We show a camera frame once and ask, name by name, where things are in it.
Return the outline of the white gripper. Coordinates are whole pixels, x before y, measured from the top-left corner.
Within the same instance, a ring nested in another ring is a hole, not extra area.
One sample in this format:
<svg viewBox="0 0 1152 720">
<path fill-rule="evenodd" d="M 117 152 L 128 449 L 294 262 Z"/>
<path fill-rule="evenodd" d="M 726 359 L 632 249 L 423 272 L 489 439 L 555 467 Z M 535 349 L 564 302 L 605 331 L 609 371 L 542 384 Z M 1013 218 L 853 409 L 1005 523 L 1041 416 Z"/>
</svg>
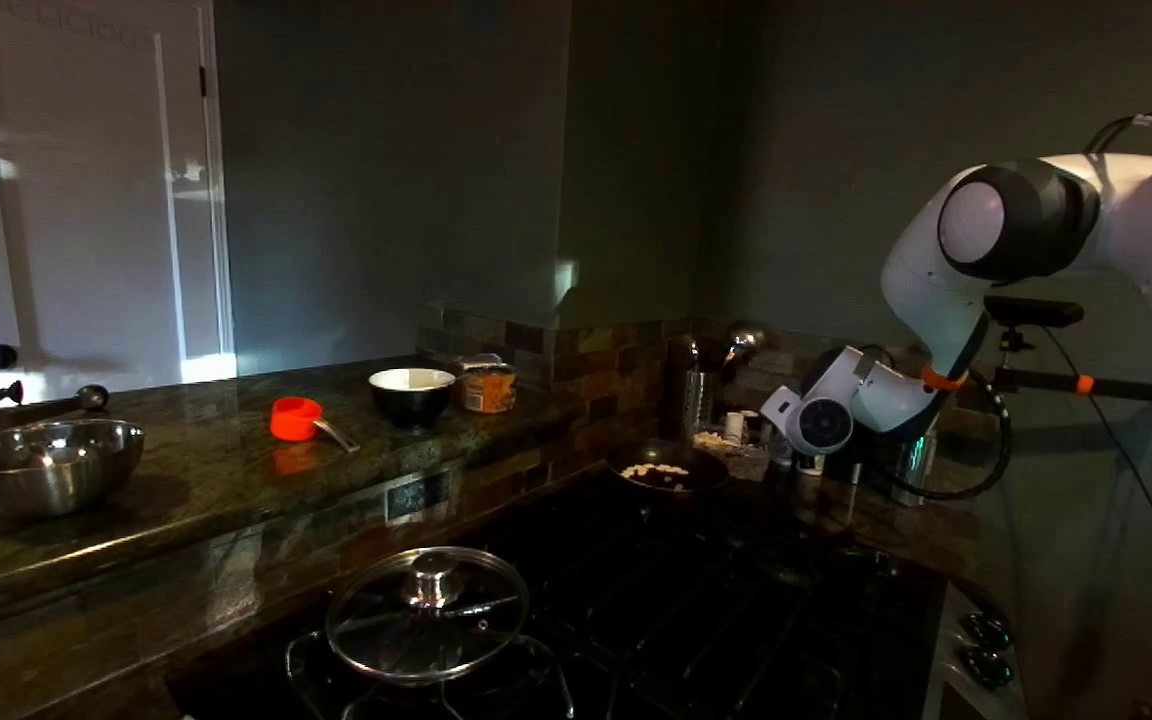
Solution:
<svg viewBox="0 0 1152 720">
<path fill-rule="evenodd" d="M 830 457 L 853 439 L 853 416 L 838 400 L 800 397 L 790 389 L 774 389 L 758 416 L 787 439 L 790 452 Z"/>
</svg>

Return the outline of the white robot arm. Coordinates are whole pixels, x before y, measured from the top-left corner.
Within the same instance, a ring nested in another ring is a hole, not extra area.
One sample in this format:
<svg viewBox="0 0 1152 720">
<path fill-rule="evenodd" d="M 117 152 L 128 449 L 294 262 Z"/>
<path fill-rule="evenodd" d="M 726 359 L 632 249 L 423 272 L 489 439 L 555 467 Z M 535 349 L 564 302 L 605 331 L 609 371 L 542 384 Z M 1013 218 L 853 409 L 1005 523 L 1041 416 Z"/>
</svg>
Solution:
<svg viewBox="0 0 1152 720">
<path fill-rule="evenodd" d="M 1152 314 L 1152 114 L 1100 129 L 1080 152 L 971 164 L 891 246 L 878 293 L 925 343 L 906 375 L 843 343 L 805 389 L 774 389 L 762 420 L 805 457 L 854 429 L 918 438 L 987 331 L 987 293 L 1073 268 L 1118 272 Z"/>
</svg>

